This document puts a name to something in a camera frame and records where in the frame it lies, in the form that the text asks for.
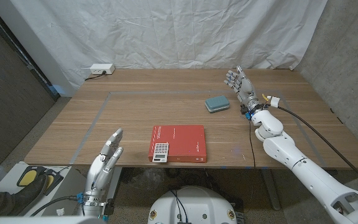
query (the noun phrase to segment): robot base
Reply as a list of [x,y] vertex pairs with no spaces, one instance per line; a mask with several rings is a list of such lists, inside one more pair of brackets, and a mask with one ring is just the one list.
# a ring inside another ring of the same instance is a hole
[[[237,224],[231,204],[210,189],[200,186],[186,186],[177,190],[177,195],[186,210],[188,223]],[[186,216],[180,203],[179,207],[182,222],[185,223]],[[178,223],[180,221],[178,217],[179,208],[176,197],[169,191],[152,205],[148,223]]]

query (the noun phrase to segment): electrical outlet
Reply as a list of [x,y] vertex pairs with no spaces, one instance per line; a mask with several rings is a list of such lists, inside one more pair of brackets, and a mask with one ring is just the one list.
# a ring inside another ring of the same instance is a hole
[[107,75],[112,74],[114,71],[114,65],[113,64],[93,64],[90,68],[91,73],[94,75],[100,75],[103,73],[103,71],[106,71]]

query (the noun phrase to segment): table leg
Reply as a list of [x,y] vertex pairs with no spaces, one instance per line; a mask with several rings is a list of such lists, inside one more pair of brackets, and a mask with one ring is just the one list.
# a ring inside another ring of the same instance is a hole
[[115,167],[112,171],[112,177],[111,182],[109,186],[109,191],[107,192],[107,198],[114,198],[117,189],[118,189],[118,183],[119,178],[121,176],[122,167]]
[[280,201],[278,199],[276,186],[273,180],[272,171],[270,169],[262,169],[262,177],[264,178],[268,197],[274,210],[279,211],[281,209]]

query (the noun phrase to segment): blue sponge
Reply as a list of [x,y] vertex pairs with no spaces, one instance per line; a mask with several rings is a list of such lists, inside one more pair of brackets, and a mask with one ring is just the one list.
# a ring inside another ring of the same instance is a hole
[[229,100],[225,96],[209,98],[205,101],[205,106],[210,113],[226,110],[230,107]]

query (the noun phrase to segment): calculator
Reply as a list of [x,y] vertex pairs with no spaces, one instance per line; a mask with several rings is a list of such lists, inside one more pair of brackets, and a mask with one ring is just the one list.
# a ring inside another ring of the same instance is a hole
[[155,143],[153,162],[167,162],[168,148],[169,143]]

